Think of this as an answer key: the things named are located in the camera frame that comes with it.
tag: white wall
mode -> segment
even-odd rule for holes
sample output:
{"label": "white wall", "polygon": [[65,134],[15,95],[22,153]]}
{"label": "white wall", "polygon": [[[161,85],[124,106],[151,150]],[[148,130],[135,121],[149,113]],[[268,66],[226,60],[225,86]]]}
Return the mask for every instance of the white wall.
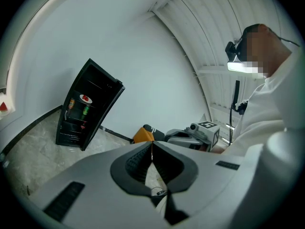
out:
{"label": "white wall", "polygon": [[117,133],[132,138],[144,124],[184,129],[207,111],[191,64],[155,16],[94,60],[126,87],[102,124]]}
{"label": "white wall", "polygon": [[[19,104],[16,107],[22,106],[22,113],[16,120],[7,116],[0,121],[0,150],[31,122],[63,103],[69,87],[88,58],[92,58],[126,86],[125,92],[105,119],[105,127],[131,137],[143,124],[167,131],[168,128],[183,128],[194,118],[199,120],[205,109],[204,101],[199,88],[196,88],[196,81],[191,77],[188,62],[181,57],[183,53],[179,45],[156,19],[143,22],[150,16],[144,14],[155,1],[67,0],[46,18],[26,45],[27,50],[19,55],[20,70],[16,77],[16,99]],[[133,73],[132,80],[124,71],[127,67]],[[157,67],[160,69],[159,75],[154,74]],[[148,82],[144,69],[150,74],[150,83],[163,81],[163,86],[166,84],[166,88],[157,85],[153,90],[163,94],[150,94],[147,98],[150,101],[147,104],[150,104],[150,119],[147,119],[148,114],[140,112],[142,108],[132,112],[130,105],[132,99],[140,104],[140,96],[135,97],[132,89],[137,90],[139,86],[141,90],[145,87],[149,91],[153,87],[150,84],[143,85]],[[182,93],[184,99],[178,97],[178,92]],[[191,99],[199,103],[200,109],[187,112],[186,102],[190,104]],[[185,123],[187,113],[190,119]],[[180,123],[173,119],[179,115]],[[160,123],[156,122],[157,117],[160,117]]]}

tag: cable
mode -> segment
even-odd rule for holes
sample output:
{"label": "cable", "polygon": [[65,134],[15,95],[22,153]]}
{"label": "cable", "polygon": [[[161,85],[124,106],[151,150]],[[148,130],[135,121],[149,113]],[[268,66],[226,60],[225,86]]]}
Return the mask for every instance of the cable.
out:
{"label": "cable", "polygon": [[233,136],[233,130],[232,130],[232,108],[233,108],[233,105],[231,106],[230,108],[230,129],[229,129],[229,133],[230,133],[230,138],[229,138],[229,146],[231,145],[232,143],[232,136]]}
{"label": "cable", "polygon": [[[154,187],[154,188],[156,188],[156,187]],[[153,190],[154,188],[152,188],[151,190]],[[162,189],[162,191],[163,191],[163,188],[162,188],[162,187],[158,187],[158,188],[161,188],[161,189]]]}
{"label": "cable", "polygon": [[279,39],[281,39],[281,40],[283,40],[283,41],[285,41],[285,42],[290,42],[290,43],[294,44],[295,46],[300,47],[299,44],[297,44],[297,43],[295,43],[295,42],[292,42],[292,41],[290,41],[290,40],[286,40],[286,39],[284,39],[284,38],[282,38],[282,37],[279,37]]}

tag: black vent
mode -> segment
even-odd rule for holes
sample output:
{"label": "black vent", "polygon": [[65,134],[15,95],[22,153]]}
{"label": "black vent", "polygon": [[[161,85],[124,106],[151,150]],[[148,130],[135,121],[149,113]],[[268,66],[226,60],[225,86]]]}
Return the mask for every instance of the black vent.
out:
{"label": "black vent", "polygon": [[153,163],[166,184],[176,178],[184,169],[182,161],[161,148],[153,149]]}
{"label": "black vent", "polygon": [[81,193],[84,184],[71,182],[44,210],[54,220],[61,221]]}
{"label": "black vent", "polygon": [[239,165],[237,164],[232,164],[232,163],[229,163],[229,162],[224,162],[224,161],[218,161],[216,163],[217,166],[222,166],[222,167],[225,167],[225,168],[228,168],[228,169],[232,169],[232,170],[238,170],[239,168]]}
{"label": "black vent", "polygon": [[152,150],[148,146],[126,161],[126,170],[133,179],[145,184],[147,170],[151,162]]}

